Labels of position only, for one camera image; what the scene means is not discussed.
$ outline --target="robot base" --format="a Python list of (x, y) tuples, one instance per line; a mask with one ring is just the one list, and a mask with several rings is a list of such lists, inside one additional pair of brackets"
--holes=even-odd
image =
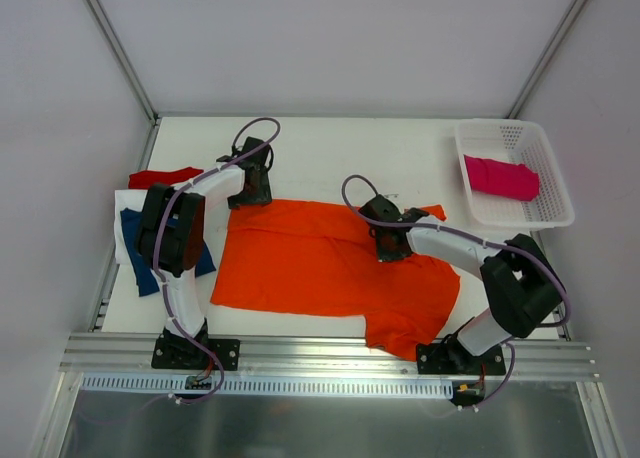
[[(240, 340), (211, 339), (207, 322), (194, 339), (213, 351), (224, 371), (237, 371), (240, 360)], [(151, 358), (151, 368), (156, 370), (201, 371), (209, 365), (209, 357), (182, 336), (174, 335), (166, 328), (156, 340)]]
[(480, 375), (482, 365), (485, 366), (487, 376), (506, 374), (500, 345), (490, 348), (480, 356), (465, 353), (457, 358), (444, 342), (421, 344), (416, 347), (416, 358), (420, 375)]

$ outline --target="white plastic basket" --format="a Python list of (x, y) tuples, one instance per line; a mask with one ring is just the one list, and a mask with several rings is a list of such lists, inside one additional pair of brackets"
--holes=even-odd
[[(463, 120), (456, 147), (471, 214), (483, 225), (539, 230), (568, 226), (575, 214), (549, 140), (540, 125), (517, 120)], [(531, 202), (471, 189), (464, 155), (525, 164), (540, 176), (540, 194)]]

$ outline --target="orange t-shirt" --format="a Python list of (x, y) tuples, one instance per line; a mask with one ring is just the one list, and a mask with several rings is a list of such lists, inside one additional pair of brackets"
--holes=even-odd
[[(441, 206), (425, 210), (444, 220)], [(346, 206), (274, 200), (231, 212), (211, 302), (248, 310), (364, 315), (366, 341), (415, 361), (455, 305), (460, 278), (412, 255), (380, 263), (368, 225)]]

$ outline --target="glass panel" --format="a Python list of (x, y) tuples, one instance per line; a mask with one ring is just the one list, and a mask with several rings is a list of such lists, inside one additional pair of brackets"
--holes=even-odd
[[(82, 393), (64, 457), (595, 458), (576, 387), (510, 383), (479, 413), (447, 402), (219, 395), (191, 406)], [(124, 420), (111, 425), (88, 423)]]

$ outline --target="blue cloth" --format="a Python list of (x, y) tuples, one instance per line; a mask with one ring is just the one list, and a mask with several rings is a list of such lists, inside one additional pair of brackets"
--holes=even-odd
[[(136, 232), (138, 231), (138, 225), (140, 224), (140, 217), (142, 213), (139, 211), (133, 211), (129, 208), (125, 208), (120, 212), (120, 219), (122, 220), (122, 236), (124, 237), (124, 243), (131, 259), (131, 265), (133, 266), (133, 272), (136, 275), (136, 283), (138, 285), (138, 294), (140, 296), (147, 296), (160, 291), (158, 283), (153, 277), (151, 268), (142, 259), (142, 256), (135, 249)], [(175, 224), (175, 219), (170, 219), (169, 224)], [(207, 244), (204, 245), (202, 250), (202, 256), (196, 265), (196, 276), (206, 275), (216, 271), (216, 267), (213, 265), (211, 259), (211, 253)]]

